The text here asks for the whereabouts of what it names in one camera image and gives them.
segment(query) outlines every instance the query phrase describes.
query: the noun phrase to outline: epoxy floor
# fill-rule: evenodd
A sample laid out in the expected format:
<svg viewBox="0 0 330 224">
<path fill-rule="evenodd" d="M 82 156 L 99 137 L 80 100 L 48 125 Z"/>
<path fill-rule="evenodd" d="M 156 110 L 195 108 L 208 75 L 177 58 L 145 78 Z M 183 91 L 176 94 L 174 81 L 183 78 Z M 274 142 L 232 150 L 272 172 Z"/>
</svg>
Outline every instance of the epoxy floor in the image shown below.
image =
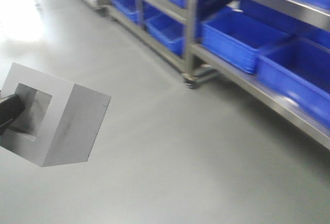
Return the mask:
<svg viewBox="0 0 330 224">
<path fill-rule="evenodd" d="M 87 163 L 0 149 L 1 224 L 330 223 L 329 151 L 226 79 L 187 89 L 82 1 L 39 1 L 40 37 L 1 39 L 0 86 L 17 62 L 112 100 Z"/>
</svg>

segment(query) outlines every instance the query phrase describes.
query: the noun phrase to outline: white cube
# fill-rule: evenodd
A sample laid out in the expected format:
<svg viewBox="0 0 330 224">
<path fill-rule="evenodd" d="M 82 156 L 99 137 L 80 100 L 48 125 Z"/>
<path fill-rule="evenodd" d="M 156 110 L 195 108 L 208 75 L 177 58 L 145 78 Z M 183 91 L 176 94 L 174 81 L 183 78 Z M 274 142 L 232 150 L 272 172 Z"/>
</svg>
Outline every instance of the white cube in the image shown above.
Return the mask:
<svg viewBox="0 0 330 224">
<path fill-rule="evenodd" d="M 18 94 L 25 110 L 0 146 L 39 166 L 87 161 L 110 102 L 108 95 L 16 63 L 1 94 Z"/>
</svg>

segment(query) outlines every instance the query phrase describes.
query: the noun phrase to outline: black handle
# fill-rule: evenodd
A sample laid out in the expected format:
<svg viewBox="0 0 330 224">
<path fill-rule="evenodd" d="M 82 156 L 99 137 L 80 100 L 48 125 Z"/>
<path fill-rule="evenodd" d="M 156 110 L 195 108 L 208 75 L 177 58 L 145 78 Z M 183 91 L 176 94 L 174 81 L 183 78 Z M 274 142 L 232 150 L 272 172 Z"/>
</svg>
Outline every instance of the black handle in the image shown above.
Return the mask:
<svg viewBox="0 0 330 224">
<path fill-rule="evenodd" d="M 13 94 L 0 99 L 0 135 L 24 109 L 25 106 L 18 95 Z"/>
</svg>

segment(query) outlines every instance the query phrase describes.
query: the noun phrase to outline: caster wheel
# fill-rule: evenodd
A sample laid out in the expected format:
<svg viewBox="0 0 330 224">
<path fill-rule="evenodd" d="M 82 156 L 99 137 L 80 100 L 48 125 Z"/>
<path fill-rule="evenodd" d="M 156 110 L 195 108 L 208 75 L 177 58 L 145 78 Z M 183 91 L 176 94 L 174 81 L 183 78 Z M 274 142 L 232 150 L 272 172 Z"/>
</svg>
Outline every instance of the caster wheel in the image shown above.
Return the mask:
<svg viewBox="0 0 330 224">
<path fill-rule="evenodd" d="M 196 89 L 197 88 L 197 83 L 195 81 L 192 81 L 192 80 L 185 79 L 185 85 L 189 89 Z"/>
</svg>

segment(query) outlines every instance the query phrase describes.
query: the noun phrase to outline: square hole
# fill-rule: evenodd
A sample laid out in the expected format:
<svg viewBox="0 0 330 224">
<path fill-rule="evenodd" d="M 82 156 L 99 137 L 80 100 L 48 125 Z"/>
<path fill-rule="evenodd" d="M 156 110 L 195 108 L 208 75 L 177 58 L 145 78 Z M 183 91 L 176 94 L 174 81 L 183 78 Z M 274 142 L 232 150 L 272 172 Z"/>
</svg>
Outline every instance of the square hole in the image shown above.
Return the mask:
<svg viewBox="0 0 330 224">
<path fill-rule="evenodd" d="M 21 83 L 18 84 L 15 94 L 21 98 L 25 110 L 10 125 L 10 129 L 36 137 L 52 96 Z"/>
</svg>

